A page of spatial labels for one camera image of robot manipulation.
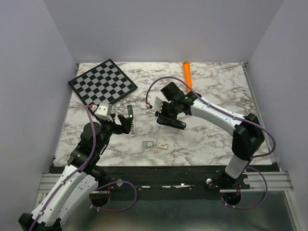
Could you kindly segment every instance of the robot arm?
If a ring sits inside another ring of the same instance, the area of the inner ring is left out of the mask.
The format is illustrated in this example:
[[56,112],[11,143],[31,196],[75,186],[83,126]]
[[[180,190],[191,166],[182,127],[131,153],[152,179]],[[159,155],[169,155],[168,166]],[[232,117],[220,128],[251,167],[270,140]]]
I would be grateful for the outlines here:
[[81,133],[81,141],[71,153],[68,165],[47,197],[30,214],[23,213],[19,223],[25,231],[61,231],[71,211],[73,211],[93,190],[98,187],[98,180],[107,177],[104,171],[96,166],[100,155],[106,149],[112,134],[129,134],[131,118],[118,115],[121,125],[115,123],[112,106],[100,104],[93,106],[94,115],[100,122],[94,122],[96,145],[93,148],[93,131],[91,124],[85,125]]
[[[247,166],[253,154],[263,143],[265,138],[262,131],[250,124],[235,120],[232,117],[228,117],[212,107],[205,105],[200,101],[200,99],[192,94],[192,92],[188,92],[185,95],[173,82],[161,89],[161,92],[166,99],[171,102],[164,102],[156,97],[154,108],[156,110],[155,115],[158,117],[158,124],[185,129],[186,124],[177,120],[177,115],[184,112],[186,115],[208,120],[233,136],[232,151],[234,155],[227,165],[223,177],[230,178],[227,179],[227,181],[231,182],[232,180],[237,179]],[[202,97],[202,99],[209,105],[214,105],[205,98]],[[244,116],[230,112],[217,105],[214,106],[224,112],[228,112],[234,117],[245,118],[246,120],[259,124],[258,118],[254,114]]]

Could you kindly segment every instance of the marble surface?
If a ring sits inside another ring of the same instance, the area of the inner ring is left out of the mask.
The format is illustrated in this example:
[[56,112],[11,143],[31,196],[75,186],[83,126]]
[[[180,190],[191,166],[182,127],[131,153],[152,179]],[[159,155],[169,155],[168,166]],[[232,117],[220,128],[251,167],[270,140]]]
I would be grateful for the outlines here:
[[[184,79],[182,63],[116,63],[138,89],[115,103],[113,112],[127,115],[127,103],[134,108],[136,136],[113,135],[101,156],[100,166],[174,166],[226,165],[231,156],[232,137],[219,127],[194,116],[179,116],[187,123],[185,130],[158,125],[154,109],[145,108],[145,93],[156,78],[174,76]],[[78,75],[98,64],[81,64]],[[203,97],[230,111],[256,113],[253,100],[238,63],[192,63],[192,87]],[[157,82],[150,91],[153,99],[165,99],[160,89],[170,80]],[[176,83],[185,92],[185,88]],[[62,130],[54,165],[65,166],[79,142],[85,124],[89,122],[84,105],[73,92]],[[158,140],[168,143],[168,149],[143,148],[142,141]],[[258,153],[267,151],[265,143]],[[257,158],[253,164],[271,164],[269,157]]]

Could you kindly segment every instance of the orange plastic baseball bat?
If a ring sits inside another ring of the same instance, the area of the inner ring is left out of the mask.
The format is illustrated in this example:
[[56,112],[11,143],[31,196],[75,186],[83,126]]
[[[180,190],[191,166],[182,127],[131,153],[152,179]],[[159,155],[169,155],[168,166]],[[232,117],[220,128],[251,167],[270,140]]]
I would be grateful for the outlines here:
[[192,87],[191,73],[190,73],[190,65],[189,62],[183,62],[183,70],[185,74],[185,82],[188,86]]

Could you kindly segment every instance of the cable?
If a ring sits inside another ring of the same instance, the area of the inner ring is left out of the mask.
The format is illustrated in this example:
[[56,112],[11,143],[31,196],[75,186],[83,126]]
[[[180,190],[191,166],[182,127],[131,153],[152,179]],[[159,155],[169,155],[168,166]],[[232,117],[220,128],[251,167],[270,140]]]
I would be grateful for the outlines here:
[[258,204],[254,205],[254,206],[249,206],[249,207],[236,207],[236,206],[234,206],[234,205],[228,204],[228,203],[227,203],[227,200],[225,199],[225,198],[226,198],[225,194],[222,193],[222,194],[221,194],[221,200],[222,200],[222,202],[225,204],[225,206],[230,207],[230,208],[235,208],[235,209],[247,210],[247,209],[257,208],[257,207],[261,206],[261,205],[265,202],[265,200],[266,200],[266,198],[267,198],[267,196],[268,196],[269,188],[268,188],[268,184],[267,184],[267,182],[266,182],[266,180],[265,180],[264,175],[263,175],[259,170],[255,169],[254,167],[247,167],[247,168],[250,168],[250,169],[256,171],[256,172],[259,173],[260,176],[263,178],[264,184],[265,184],[265,195],[264,195],[263,199],[262,199]]
[[[91,153],[89,155],[89,157],[87,158],[87,160],[79,167],[77,168],[74,172],[72,172],[70,175],[68,175],[63,182],[66,183],[75,173],[77,173],[78,171],[82,170],[91,160],[92,156],[94,155],[95,152],[95,147],[96,147],[96,134],[95,134],[95,127],[94,127],[94,123],[89,111],[89,108],[91,108],[92,106],[90,105],[86,105],[85,109],[88,115],[88,118],[90,120],[90,124],[91,124],[91,129],[92,129],[92,134],[93,134],[93,147],[91,150]],[[48,198],[48,200],[46,201],[45,205],[42,207],[42,209],[40,210],[40,213],[43,214],[43,212],[45,211],[47,205],[50,203],[50,201],[53,199],[53,197],[56,195],[56,193],[59,191],[59,189],[63,186],[63,184],[59,184],[58,187],[52,192],[52,194],[50,195],[50,197]],[[30,226],[29,231],[32,231],[34,226],[36,225],[38,219],[40,218],[41,214],[38,214],[37,217],[34,219],[32,225]]]
[[218,112],[220,112],[220,113],[222,113],[222,114],[224,114],[224,115],[226,115],[226,116],[228,116],[228,117],[231,117],[231,118],[240,120],[240,121],[242,121],[242,122],[251,124],[251,125],[253,125],[253,126],[255,126],[255,127],[259,128],[259,129],[261,129],[261,130],[264,131],[265,133],[267,133],[267,134],[270,136],[270,138],[272,139],[272,141],[273,141],[273,147],[272,147],[272,149],[271,149],[268,153],[252,156],[251,159],[254,159],[254,158],[257,158],[257,157],[267,156],[267,155],[272,154],[272,153],[275,151],[275,149],[276,149],[276,140],[275,140],[275,138],[273,137],[273,135],[270,134],[265,128],[261,127],[259,124],[256,124],[256,123],[254,123],[254,122],[251,122],[251,121],[249,121],[249,120],[247,120],[247,119],[243,119],[243,118],[240,118],[240,117],[237,117],[237,116],[233,116],[232,114],[230,114],[230,113],[228,113],[228,112],[225,112],[225,111],[223,111],[223,110],[221,110],[221,109],[219,109],[219,108],[217,108],[217,107],[215,107],[215,106],[213,106],[213,105],[207,103],[207,102],[204,101],[196,92],[194,92],[190,86],[188,86],[183,80],[181,80],[181,79],[179,79],[179,78],[176,78],[176,77],[173,77],[173,76],[166,76],[166,77],[160,77],[160,78],[156,79],[156,80],[150,85],[150,87],[148,88],[148,90],[147,90],[147,92],[146,92],[146,95],[145,95],[145,103],[146,103],[147,105],[149,105],[150,107],[152,107],[151,104],[148,102],[148,96],[149,96],[149,92],[150,92],[152,86],[153,86],[156,82],[158,82],[158,81],[160,81],[160,80],[162,80],[162,79],[166,79],[166,78],[175,79],[175,80],[181,82],[181,83],[182,83],[183,85],[185,85],[189,90],[191,90],[191,92],[192,92],[202,103],[204,103],[206,106],[211,107],[211,108],[213,108],[214,110],[216,110],[216,111],[218,111]]
[[105,187],[107,187],[107,186],[109,186],[109,185],[117,184],[117,183],[125,183],[125,184],[129,184],[131,187],[133,187],[133,189],[134,189],[134,191],[135,191],[135,197],[134,197],[133,202],[132,202],[129,206],[127,206],[127,207],[125,207],[125,208],[120,208],[120,209],[100,208],[100,207],[95,207],[95,206],[92,204],[92,200],[90,199],[90,203],[91,203],[91,207],[90,207],[90,208],[96,208],[97,210],[102,210],[102,211],[107,211],[107,212],[123,212],[123,211],[128,210],[129,208],[131,208],[131,207],[136,203],[136,201],[137,201],[137,189],[136,189],[136,187],[135,187],[132,183],[130,183],[129,181],[125,181],[125,180],[113,181],[113,182],[110,182],[110,183],[108,183],[108,184],[106,184],[106,185],[103,185],[103,186],[97,188],[96,190],[99,190],[99,189],[105,188]]

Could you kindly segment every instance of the orange object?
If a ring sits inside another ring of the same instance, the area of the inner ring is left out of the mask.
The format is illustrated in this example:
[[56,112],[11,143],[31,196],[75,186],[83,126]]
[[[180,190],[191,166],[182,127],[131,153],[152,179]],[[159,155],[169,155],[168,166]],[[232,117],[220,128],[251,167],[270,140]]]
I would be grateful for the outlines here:
[[191,80],[191,72],[190,72],[190,65],[189,62],[183,62],[183,70],[185,74],[185,82],[188,86],[192,87],[192,80]]

